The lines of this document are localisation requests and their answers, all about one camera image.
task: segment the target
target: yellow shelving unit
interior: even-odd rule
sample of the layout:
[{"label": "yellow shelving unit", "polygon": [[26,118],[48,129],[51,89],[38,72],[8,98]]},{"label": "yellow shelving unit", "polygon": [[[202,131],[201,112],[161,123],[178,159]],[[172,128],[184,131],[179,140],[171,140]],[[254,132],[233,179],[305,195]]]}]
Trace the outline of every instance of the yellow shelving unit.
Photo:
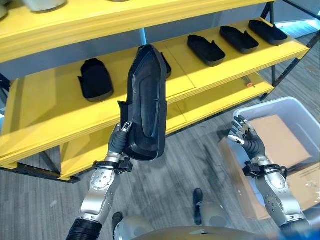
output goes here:
[{"label": "yellow shelving unit", "polygon": [[[169,103],[175,95],[194,88],[168,49],[156,48],[170,63],[166,81]],[[114,94],[92,103],[82,96],[78,76],[83,61],[17,79],[8,97],[0,137],[0,165],[7,165],[119,122],[118,101],[127,99],[129,69],[137,48],[98,57],[107,67]]]},{"label": "yellow shelving unit", "polygon": [[[232,26],[244,31],[248,22],[243,21]],[[188,100],[194,100],[192,96],[210,89],[214,91],[219,86],[223,87],[223,94],[218,95],[221,101],[218,99],[213,101],[213,98],[208,97],[215,108],[217,105],[222,106],[220,110],[208,112],[212,115],[236,105],[237,99],[243,102],[272,89],[266,82],[259,83],[255,91],[245,90],[244,96],[247,97],[242,98],[243,95],[238,93],[240,90],[236,89],[237,98],[231,97],[225,101],[226,88],[232,90],[234,80],[290,58],[301,58],[309,50],[291,37],[280,46],[272,46],[250,30],[248,31],[259,42],[258,49],[250,54],[241,54],[233,49],[219,35],[219,27],[195,33],[206,37],[208,41],[215,40],[225,51],[224,62],[215,67],[207,67],[194,55],[187,47],[187,36],[154,44],[160,52],[164,53],[172,67],[172,75],[166,81],[167,101],[169,104],[177,102],[177,106],[186,119],[188,118],[187,125],[206,116],[199,112],[202,109],[200,106],[199,111],[195,109],[189,114],[185,112],[184,105],[194,106],[193,101]],[[118,123],[120,120],[118,101],[126,100],[128,72],[136,53],[135,47],[98,57],[110,72],[114,87],[113,96],[99,103],[88,102],[82,96],[78,76],[81,75],[80,68],[83,61],[17,79],[10,89],[6,105],[0,137],[0,165],[9,166],[25,157],[75,141],[77,138]],[[195,116],[194,120],[190,119],[190,115]],[[167,130],[172,132],[187,125],[174,124]],[[66,170],[68,168],[64,169],[62,175],[68,175]]]},{"label": "yellow shelving unit", "polygon": [[[166,132],[171,133],[178,126],[185,126],[186,119],[178,106],[168,106]],[[114,126],[60,145],[61,180],[92,167],[95,161],[103,161],[108,152],[108,142]]]},{"label": "yellow shelving unit", "polygon": [[[257,20],[263,21],[270,26],[269,22],[262,18]],[[179,36],[173,39],[165,40],[163,43],[169,49],[184,73],[192,81],[195,88],[188,92],[176,95],[176,100],[186,98],[203,92],[243,76],[258,72],[267,67],[284,62],[292,58],[302,58],[309,50],[292,37],[280,46],[273,46],[260,38],[248,27],[249,20],[229,24],[241,32],[247,32],[259,43],[258,48],[250,54],[242,54],[235,50],[220,35],[220,27],[191,33],[206,38],[209,42],[214,41],[226,54],[224,62],[215,67],[207,67],[192,50],[188,47],[188,36]]]},{"label": "yellow shelving unit", "polygon": [[91,39],[124,33],[267,0],[68,0],[52,12],[32,13],[14,1],[0,21],[0,63]]},{"label": "yellow shelving unit", "polygon": [[[273,89],[257,73],[248,77],[254,87],[247,88],[243,79],[236,79],[169,105],[166,133],[173,133]],[[91,168],[95,161],[103,161],[112,131],[113,127],[105,128],[61,145],[60,179],[67,181],[70,176]]]}]

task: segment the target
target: cardboard box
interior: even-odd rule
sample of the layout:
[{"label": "cardboard box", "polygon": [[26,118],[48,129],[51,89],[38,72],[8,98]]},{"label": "cardboard box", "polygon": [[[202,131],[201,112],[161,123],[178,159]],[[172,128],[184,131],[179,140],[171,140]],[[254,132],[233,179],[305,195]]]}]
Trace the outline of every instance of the cardboard box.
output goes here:
[{"label": "cardboard box", "polygon": [[[242,212],[247,218],[263,220],[270,218],[264,205],[261,205],[249,183],[249,177],[242,171],[236,156],[232,152],[227,139],[223,138],[218,147],[227,164],[228,172],[236,190]],[[291,193],[300,203],[302,210],[316,205],[320,201],[320,163],[299,171],[287,178]]]},{"label": "cardboard box", "polygon": [[270,218],[265,206],[262,206],[259,203],[248,181],[248,177],[243,173],[242,166],[239,165],[236,156],[227,142],[227,139],[223,138],[219,142],[218,147],[224,157],[225,163],[227,164],[227,170],[236,190],[236,195],[242,207],[243,214],[247,218],[258,220]]},{"label": "cardboard box", "polygon": [[303,211],[320,203],[320,163],[293,173],[287,181]]},{"label": "cardboard box", "polygon": [[278,115],[257,118],[250,123],[264,143],[266,156],[274,164],[288,169],[301,168],[300,163],[311,157]]}]

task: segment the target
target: black shoe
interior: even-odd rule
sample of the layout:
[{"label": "black shoe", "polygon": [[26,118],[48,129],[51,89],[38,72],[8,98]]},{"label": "black shoe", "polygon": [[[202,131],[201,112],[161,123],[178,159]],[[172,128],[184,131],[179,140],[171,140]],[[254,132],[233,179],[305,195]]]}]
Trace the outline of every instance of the black shoe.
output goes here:
[{"label": "black shoe", "polygon": [[120,223],[122,221],[122,219],[124,219],[124,216],[119,211],[116,212],[112,217],[112,237],[113,237],[113,240],[115,240],[116,226],[118,225],[118,223]]},{"label": "black shoe", "polygon": [[196,188],[193,191],[193,209],[194,209],[194,223],[196,225],[201,225],[201,214],[200,214],[200,206],[198,203],[204,200],[204,194],[200,188]]}]

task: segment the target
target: robotic hand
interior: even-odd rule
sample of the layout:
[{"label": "robotic hand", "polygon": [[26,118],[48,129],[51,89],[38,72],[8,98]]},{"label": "robotic hand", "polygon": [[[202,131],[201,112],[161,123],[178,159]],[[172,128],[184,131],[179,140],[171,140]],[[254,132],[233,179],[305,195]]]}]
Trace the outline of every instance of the robotic hand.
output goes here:
[{"label": "robotic hand", "polygon": [[120,185],[120,174],[131,172],[133,165],[129,157],[123,156],[127,134],[132,122],[126,122],[122,129],[117,124],[108,144],[108,154],[104,161],[95,162],[87,193],[80,215],[74,221],[66,240],[97,240],[101,228],[111,210],[115,192]]},{"label": "robotic hand", "polygon": [[257,132],[243,116],[234,117],[231,129],[235,135],[228,138],[241,145],[251,161],[245,162],[243,172],[246,176],[256,179],[255,183],[263,196],[266,210],[281,228],[285,236],[305,234],[310,228],[298,201],[290,193],[287,169],[272,164],[266,157],[266,149]]}]

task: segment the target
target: yellow wooden board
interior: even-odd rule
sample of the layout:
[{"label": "yellow wooden board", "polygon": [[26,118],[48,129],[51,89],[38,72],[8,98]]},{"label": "yellow wooden board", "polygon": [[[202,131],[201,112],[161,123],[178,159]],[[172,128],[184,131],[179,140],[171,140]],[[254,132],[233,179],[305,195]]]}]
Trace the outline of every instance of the yellow wooden board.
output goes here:
[{"label": "yellow wooden board", "polygon": [[[168,106],[166,132],[186,122],[175,103]],[[60,146],[61,178],[66,179],[74,174],[92,167],[95,161],[103,161],[108,152],[108,142],[114,126],[79,137]]]},{"label": "yellow wooden board", "polygon": [[266,0],[68,0],[55,11],[32,13],[14,1],[0,20],[0,63],[26,55],[220,12]]},{"label": "yellow wooden board", "polygon": [[280,46],[270,45],[251,31],[248,23],[249,20],[245,20],[230,24],[230,26],[241,32],[247,30],[258,41],[258,48],[250,54],[238,52],[224,40],[219,33],[220,27],[192,33],[206,38],[209,42],[214,41],[225,52],[224,62],[214,67],[207,67],[187,46],[190,34],[164,41],[185,74],[195,85],[196,89],[191,91],[192,94],[225,84],[291,58],[302,57],[309,50],[292,37],[288,37],[287,41]]},{"label": "yellow wooden board", "polygon": [[249,99],[269,93],[273,89],[257,73],[250,74],[248,77],[253,83],[252,87],[247,87],[245,81],[240,78],[178,101],[176,104],[188,124],[193,124]]},{"label": "yellow wooden board", "polygon": [[[162,43],[173,71],[166,81],[169,103],[194,86]],[[129,69],[137,48],[98,57],[107,67],[114,94],[92,103],[82,96],[78,76],[84,61],[20,78],[10,89],[0,138],[0,164],[8,164],[119,122],[118,101],[125,101]]]},{"label": "yellow wooden board", "polygon": [[[237,79],[171,104],[168,107],[166,133],[180,130],[273,89],[257,73],[248,77],[254,87],[247,88],[243,79]],[[109,127],[61,145],[61,178],[66,179],[91,168],[94,161],[103,161],[112,131],[113,127]]]}]

